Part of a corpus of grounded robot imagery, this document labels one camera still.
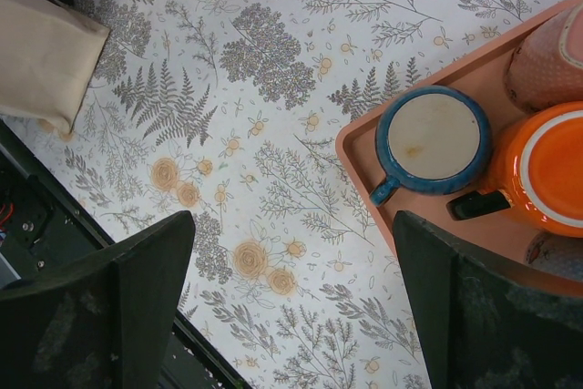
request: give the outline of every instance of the orange teapot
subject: orange teapot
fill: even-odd
[[[583,237],[583,102],[503,131],[479,189],[447,204],[454,220],[507,210],[533,227]]]

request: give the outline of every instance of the pink polka dot cup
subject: pink polka dot cup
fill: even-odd
[[[522,42],[506,73],[506,90],[528,113],[583,100],[583,1]]]

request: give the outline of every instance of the botanical print tablecloth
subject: botanical print tablecloth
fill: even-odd
[[[77,0],[111,36],[75,131],[10,125],[117,240],[192,211],[179,308],[254,387],[427,388],[334,138],[558,1]]]

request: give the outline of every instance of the blue ceramic cup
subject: blue ceramic cup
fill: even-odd
[[[375,148],[386,172],[371,194],[380,206],[400,187],[431,195],[464,188],[486,167],[492,134],[484,110],[464,93],[420,87],[384,111]]]

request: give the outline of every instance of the beige cushion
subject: beige cushion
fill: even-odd
[[[0,112],[67,133],[109,30],[47,0],[0,0]]]

